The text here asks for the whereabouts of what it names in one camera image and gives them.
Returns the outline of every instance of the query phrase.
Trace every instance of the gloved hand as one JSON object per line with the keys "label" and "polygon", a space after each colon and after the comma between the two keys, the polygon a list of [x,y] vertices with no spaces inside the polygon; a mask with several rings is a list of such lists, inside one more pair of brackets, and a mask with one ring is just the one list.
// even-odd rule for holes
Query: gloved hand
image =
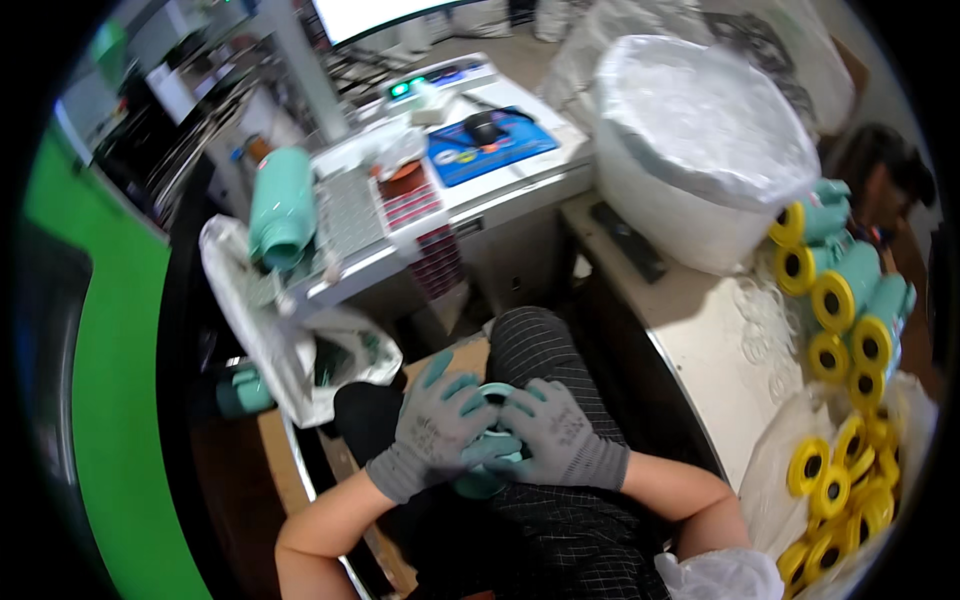
{"label": "gloved hand", "polygon": [[367,463],[373,484],[397,504],[487,459],[520,450],[513,438],[477,441],[496,423],[498,407],[480,394],[475,374],[444,374],[452,359],[451,351],[440,352],[417,376],[403,399],[394,443]]}
{"label": "gloved hand", "polygon": [[592,486],[619,491],[630,448],[603,440],[563,383],[532,379],[510,394],[500,424],[527,443],[531,458],[518,463],[490,459],[487,470],[522,483]]}

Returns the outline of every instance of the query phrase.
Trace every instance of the gray floor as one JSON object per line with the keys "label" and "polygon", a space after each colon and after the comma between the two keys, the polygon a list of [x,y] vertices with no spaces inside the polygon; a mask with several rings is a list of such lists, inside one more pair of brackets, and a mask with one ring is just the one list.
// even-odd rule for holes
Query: gray floor
{"label": "gray floor", "polygon": [[491,58],[501,73],[533,91],[543,79],[547,65],[560,50],[560,44],[536,39],[533,23],[518,25],[512,31],[513,35],[510,37],[445,39],[434,45],[426,58],[416,62],[412,68],[455,59],[471,52],[483,52]]}

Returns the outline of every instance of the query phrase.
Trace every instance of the blue mouse pad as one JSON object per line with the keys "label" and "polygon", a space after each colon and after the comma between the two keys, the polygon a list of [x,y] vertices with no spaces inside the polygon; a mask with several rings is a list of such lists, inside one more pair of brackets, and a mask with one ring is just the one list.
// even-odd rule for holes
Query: blue mouse pad
{"label": "blue mouse pad", "polygon": [[[547,132],[525,117],[495,111],[492,118],[497,127],[507,134],[482,148],[470,147],[473,142],[464,131],[463,121],[427,135],[427,155],[446,187],[459,185],[558,147]],[[464,144],[437,139],[435,135],[463,141]]]}

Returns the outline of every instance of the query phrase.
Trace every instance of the green wall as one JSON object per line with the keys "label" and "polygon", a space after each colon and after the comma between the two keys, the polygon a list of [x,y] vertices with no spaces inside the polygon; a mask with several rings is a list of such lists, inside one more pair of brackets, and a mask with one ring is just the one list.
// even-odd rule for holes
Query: green wall
{"label": "green wall", "polygon": [[170,250],[91,173],[74,173],[73,160],[52,126],[24,212],[93,260],[73,374],[87,518],[124,598],[209,598],[174,511],[156,424],[156,325]]}

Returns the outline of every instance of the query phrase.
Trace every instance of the white table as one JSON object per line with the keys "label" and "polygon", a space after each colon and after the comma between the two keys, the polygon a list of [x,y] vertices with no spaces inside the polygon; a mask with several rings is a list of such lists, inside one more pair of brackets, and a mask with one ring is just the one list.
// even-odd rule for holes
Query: white table
{"label": "white table", "polygon": [[587,192],[561,205],[590,263],[642,323],[738,490],[754,444],[777,411],[773,367],[753,365],[741,350],[746,321],[734,304],[737,282],[688,269],[665,257],[669,271],[648,284],[590,217],[602,202]]}

